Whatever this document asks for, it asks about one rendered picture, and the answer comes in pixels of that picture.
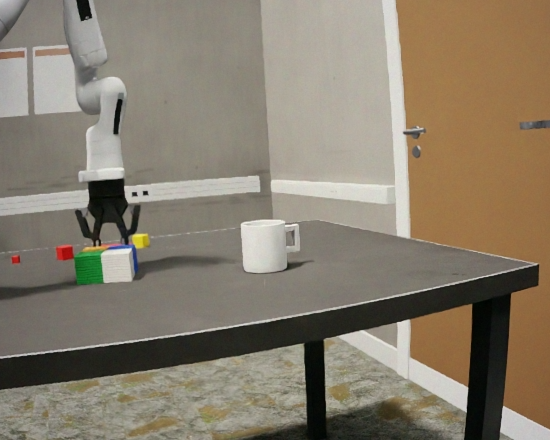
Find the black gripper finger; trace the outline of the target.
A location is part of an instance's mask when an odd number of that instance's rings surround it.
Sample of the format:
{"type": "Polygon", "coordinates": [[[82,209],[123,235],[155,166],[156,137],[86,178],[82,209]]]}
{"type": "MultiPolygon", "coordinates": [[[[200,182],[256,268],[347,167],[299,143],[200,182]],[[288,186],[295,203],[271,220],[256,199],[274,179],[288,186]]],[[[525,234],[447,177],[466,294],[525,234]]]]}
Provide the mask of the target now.
{"type": "Polygon", "coordinates": [[[139,221],[141,205],[139,205],[139,204],[134,205],[134,204],[129,204],[128,203],[127,208],[130,210],[130,214],[132,215],[131,226],[130,226],[130,229],[128,229],[128,230],[125,226],[125,222],[123,220],[123,217],[120,219],[120,216],[118,214],[118,211],[117,211],[116,207],[115,206],[110,207],[111,214],[112,214],[112,216],[115,220],[115,223],[117,225],[117,228],[119,229],[120,234],[122,236],[121,245],[129,245],[129,236],[136,233],[137,227],[138,227],[137,222],[139,221]]]}
{"type": "Polygon", "coordinates": [[[82,208],[82,209],[78,209],[78,210],[75,211],[75,214],[76,214],[78,223],[80,225],[82,234],[85,238],[92,239],[93,247],[101,247],[101,239],[99,237],[100,237],[100,232],[101,232],[101,228],[102,228],[102,225],[103,225],[103,224],[101,224],[103,210],[104,210],[103,207],[98,207],[97,208],[96,218],[95,218],[94,227],[93,227],[94,228],[93,233],[90,231],[90,228],[89,228],[87,220],[86,220],[86,218],[88,216],[87,207],[82,208]]]}

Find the green cube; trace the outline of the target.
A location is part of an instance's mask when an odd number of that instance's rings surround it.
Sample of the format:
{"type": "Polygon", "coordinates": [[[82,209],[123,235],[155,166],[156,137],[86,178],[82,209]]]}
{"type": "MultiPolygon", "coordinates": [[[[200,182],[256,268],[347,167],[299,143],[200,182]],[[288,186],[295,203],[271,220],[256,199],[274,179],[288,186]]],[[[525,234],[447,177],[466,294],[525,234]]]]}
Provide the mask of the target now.
{"type": "Polygon", "coordinates": [[[79,252],[74,256],[77,285],[104,283],[101,254],[105,251],[79,252]]]}

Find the white mug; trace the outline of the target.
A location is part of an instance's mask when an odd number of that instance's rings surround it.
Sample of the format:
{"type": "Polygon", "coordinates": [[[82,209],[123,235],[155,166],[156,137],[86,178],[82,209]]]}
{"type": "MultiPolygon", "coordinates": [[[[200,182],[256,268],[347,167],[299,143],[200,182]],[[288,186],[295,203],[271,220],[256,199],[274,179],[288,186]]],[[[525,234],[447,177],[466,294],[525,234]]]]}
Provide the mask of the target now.
{"type": "Polygon", "coordinates": [[[300,251],[299,225],[281,220],[242,223],[241,237],[244,270],[250,273],[282,271],[287,268],[287,253],[300,251]],[[286,246],[287,231],[291,231],[292,246],[286,246]]]}

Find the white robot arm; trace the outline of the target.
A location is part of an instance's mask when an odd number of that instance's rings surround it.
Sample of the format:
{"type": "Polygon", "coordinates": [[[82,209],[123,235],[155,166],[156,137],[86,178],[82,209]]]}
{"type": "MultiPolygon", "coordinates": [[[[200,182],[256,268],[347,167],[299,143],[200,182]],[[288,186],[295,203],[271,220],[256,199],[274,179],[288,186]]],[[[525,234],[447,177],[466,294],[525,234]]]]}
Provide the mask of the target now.
{"type": "MultiPolygon", "coordinates": [[[[0,42],[12,29],[29,0],[0,0],[0,42]]],[[[100,114],[87,130],[87,171],[79,182],[125,178],[120,132],[127,92],[116,77],[97,80],[97,69],[107,62],[93,0],[63,0],[64,31],[74,64],[75,95],[80,109],[100,114]],[[121,168],[119,168],[121,167],[121,168]],[[110,168],[110,169],[105,169],[110,168]]]]}

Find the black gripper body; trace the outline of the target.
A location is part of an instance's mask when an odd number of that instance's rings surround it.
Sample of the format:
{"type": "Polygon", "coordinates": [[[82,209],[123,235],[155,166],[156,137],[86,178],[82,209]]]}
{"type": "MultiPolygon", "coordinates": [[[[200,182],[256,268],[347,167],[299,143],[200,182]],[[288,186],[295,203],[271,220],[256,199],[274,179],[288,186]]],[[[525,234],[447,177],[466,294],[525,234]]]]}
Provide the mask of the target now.
{"type": "Polygon", "coordinates": [[[124,215],[128,201],[125,197],[124,179],[89,181],[88,182],[89,203],[88,211],[96,218],[98,207],[103,207],[101,224],[115,223],[110,207],[115,206],[120,219],[124,215]]]}

